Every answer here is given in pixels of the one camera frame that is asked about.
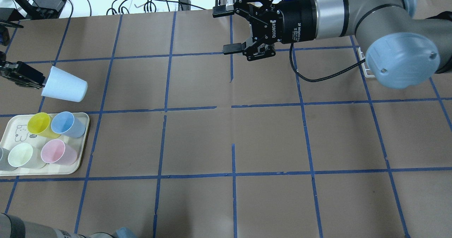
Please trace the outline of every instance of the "cartoon bear print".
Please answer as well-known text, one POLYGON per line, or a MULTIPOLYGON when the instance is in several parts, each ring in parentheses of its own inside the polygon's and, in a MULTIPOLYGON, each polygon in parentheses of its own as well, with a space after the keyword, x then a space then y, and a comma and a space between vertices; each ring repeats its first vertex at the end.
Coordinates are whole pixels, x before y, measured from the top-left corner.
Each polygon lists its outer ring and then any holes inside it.
POLYGON ((18 125, 16 128, 16 142, 23 142, 29 136, 29 131, 27 130, 27 125, 18 125))

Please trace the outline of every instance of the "robotic arm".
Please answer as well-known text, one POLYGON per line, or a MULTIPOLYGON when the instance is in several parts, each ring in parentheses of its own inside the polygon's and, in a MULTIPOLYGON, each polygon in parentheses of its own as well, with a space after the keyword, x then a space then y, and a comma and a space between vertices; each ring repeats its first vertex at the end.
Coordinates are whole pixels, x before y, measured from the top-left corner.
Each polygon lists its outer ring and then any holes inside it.
POLYGON ((29 65, 18 61, 6 61, 6 55, 0 52, 0 76, 13 81, 16 85, 26 88, 40 89, 44 87, 44 75, 29 65))
POLYGON ((416 85, 452 71, 452 12, 412 19, 416 0, 228 0, 213 17, 237 14, 250 22, 244 43, 223 46, 248 61, 276 54, 274 43, 355 35, 366 62, 386 87, 416 85), (256 7, 251 2, 262 3, 256 7))

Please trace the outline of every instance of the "beige tray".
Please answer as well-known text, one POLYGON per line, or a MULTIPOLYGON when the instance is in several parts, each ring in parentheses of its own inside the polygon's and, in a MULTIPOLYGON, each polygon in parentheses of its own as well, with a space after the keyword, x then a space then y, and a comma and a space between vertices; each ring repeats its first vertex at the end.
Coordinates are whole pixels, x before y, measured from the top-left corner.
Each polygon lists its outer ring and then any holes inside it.
MULTIPOLYGON (((75 172, 82 159, 83 148, 86 141, 87 131, 89 127, 89 116, 86 113, 73 113, 85 126, 86 130, 80 138, 70 138, 61 135, 58 139, 61 139, 65 143, 69 144, 78 153, 77 160, 70 166, 62 166, 57 164, 47 164, 41 169, 28 169, 18 168, 14 171, 0 171, 0 176, 10 175, 65 175, 75 172)), ((55 117, 57 114, 49 114, 50 117, 55 117)), ((27 123, 32 117, 32 114, 17 115, 10 119, 8 125, 6 125, 5 133, 0 142, 0 147, 7 150, 11 150, 14 146, 20 143, 29 143, 35 146, 39 150, 42 149, 44 144, 50 141, 50 138, 44 138, 41 136, 33 135, 27 130, 27 123)))

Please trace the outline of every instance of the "pink cup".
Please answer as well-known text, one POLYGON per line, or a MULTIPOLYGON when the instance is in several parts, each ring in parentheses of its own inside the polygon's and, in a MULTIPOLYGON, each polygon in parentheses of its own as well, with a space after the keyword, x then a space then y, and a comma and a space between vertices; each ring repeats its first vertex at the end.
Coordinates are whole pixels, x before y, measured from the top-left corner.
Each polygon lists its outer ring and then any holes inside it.
POLYGON ((41 159, 45 163, 65 166, 72 165, 77 155, 76 150, 59 139, 50 140, 41 151, 41 159))

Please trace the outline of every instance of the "plastic cup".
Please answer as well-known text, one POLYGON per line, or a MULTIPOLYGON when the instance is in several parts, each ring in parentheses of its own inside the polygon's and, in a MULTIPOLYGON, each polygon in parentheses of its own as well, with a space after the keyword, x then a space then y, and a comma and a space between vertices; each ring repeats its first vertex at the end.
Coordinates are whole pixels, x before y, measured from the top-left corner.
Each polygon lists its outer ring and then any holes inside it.
POLYGON ((10 151, 0 147, 0 170, 2 171, 14 171, 17 167, 13 167, 8 163, 8 155, 10 151))
POLYGON ((53 132, 72 138, 81 137, 86 130, 85 125, 71 112, 57 114, 53 117, 50 127, 53 132))
POLYGON ((45 163, 72 165, 77 159, 77 151, 65 142, 54 139, 47 142, 41 151, 41 159, 45 163))
POLYGON ((37 113, 29 120, 27 129, 30 133, 36 134, 46 138, 57 138, 60 135, 53 132, 50 124, 52 117, 46 113, 37 113))
POLYGON ((87 89, 88 83, 85 80, 52 66, 41 96, 80 102, 87 89))
POLYGON ((29 143, 16 145, 8 156, 8 162, 13 167, 22 167, 30 169, 43 168, 46 163, 39 156, 39 150, 29 143))

